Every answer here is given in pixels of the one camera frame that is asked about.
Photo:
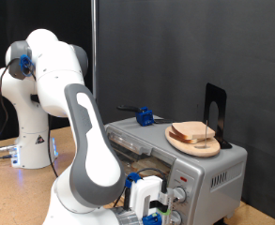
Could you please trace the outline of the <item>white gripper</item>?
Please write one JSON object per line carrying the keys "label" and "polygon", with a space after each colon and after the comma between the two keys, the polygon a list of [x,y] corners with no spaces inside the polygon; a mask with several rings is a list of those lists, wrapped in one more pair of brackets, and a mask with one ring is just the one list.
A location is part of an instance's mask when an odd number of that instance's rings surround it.
{"label": "white gripper", "polygon": [[[162,179],[151,175],[133,182],[130,189],[130,208],[138,218],[149,216],[156,212],[150,208],[150,203],[159,197]],[[174,192],[168,191],[165,194],[165,203],[173,203]]]}

